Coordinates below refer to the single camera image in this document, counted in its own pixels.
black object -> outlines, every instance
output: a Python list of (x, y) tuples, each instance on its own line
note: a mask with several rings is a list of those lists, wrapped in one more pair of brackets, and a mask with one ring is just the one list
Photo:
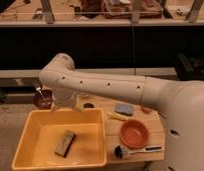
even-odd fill
[(181, 80), (204, 80), (204, 56), (178, 54), (175, 69)]
[(0, 0), (0, 13), (7, 9), (15, 0)]
[(94, 18), (101, 12), (100, 5), (83, 6), (82, 15), (88, 18)]
[(159, 147), (159, 146), (154, 146), (154, 147), (146, 147), (145, 150), (146, 151), (153, 151), (153, 150), (161, 150), (162, 147)]
[(74, 12), (75, 12), (75, 15), (80, 15), (81, 14), (81, 8), (78, 7), (78, 6), (75, 6), (74, 7)]
[(24, 3), (25, 3), (25, 4), (30, 4), (31, 1), (30, 1), (30, 0), (24, 0)]
[(122, 152), (120, 145), (116, 146), (114, 154), (115, 154), (116, 158), (121, 159), (123, 157), (123, 152)]
[(84, 108), (94, 108), (94, 105), (92, 103), (85, 103)]
[(42, 20), (43, 19), (43, 12), (42, 8), (37, 8), (34, 15), (33, 15), (34, 20)]

small brush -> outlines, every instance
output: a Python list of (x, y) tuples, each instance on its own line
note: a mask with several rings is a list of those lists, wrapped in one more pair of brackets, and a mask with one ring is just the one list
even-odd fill
[(107, 112), (107, 116), (108, 116), (108, 118), (110, 118), (110, 119), (116, 119), (116, 120), (120, 120), (120, 121), (126, 121), (126, 120), (128, 120), (128, 117), (127, 117), (127, 116), (118, 114), (118, 113), (116, 113), (116, 112)]
[(124, 145), (116, 146), (115, 148), (115, 156), (120, 159), (129, 158), (131, 154), (134, 153), (150, 153), (150, 152), (158, 152), (162, 151), (161, 146), (148, 146), (141, 149), (130, 150), (128, 147)]
[(74, 110), (77, 110), (79, 112), (84, 112), (84, 105), (83, 105), (83, 101), (81, 99), (81, 97), (79, 95), (76, 95), (76, 104), (74, 107)]
[(41, 98), (42, 98), (42, 106), (47, 106), (50, 105), (51, 102), (47, 101), (47, 99), (44, 97), (44, 95), (42, 94), (42, 89), (41, 87), (35, 87), (36, 91), (40, 94)]

orange bowl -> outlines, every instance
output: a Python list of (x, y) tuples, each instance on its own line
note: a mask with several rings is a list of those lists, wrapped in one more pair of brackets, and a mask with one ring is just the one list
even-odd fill
[(130, 119), (122, 124), (120, 139), (130, 148), (143, 148), (148, 143), (149, 132), (142, 122)]

floor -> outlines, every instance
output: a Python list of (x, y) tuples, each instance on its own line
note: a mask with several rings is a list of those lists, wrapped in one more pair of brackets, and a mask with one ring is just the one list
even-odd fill
[[(32, 104), (0, 105), (0, 171), (10, 171), (11, 162), (28, 113), (35, 109)], [(154, 162), (150, 171), (162, 171), (163, 161)], [(86, 171), (140, 171), (135, 163), (108, 165)]]

black panel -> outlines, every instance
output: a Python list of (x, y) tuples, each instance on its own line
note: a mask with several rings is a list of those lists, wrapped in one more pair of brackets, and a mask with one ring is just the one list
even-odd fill
[(0, 28), (0, 69), (41, 69), (57, 53), (76, 68), (174, 66), (177, 53), (204, 56), (204, 26)]
[(172, 67), (178, 53), (204, 55), (204, 27), (136, 28), (137, 67)]
[(0, 29), (0, 69), (36, 69), (57, 53), (71, 55), (76, 68), (134, 67), (131, 29)]

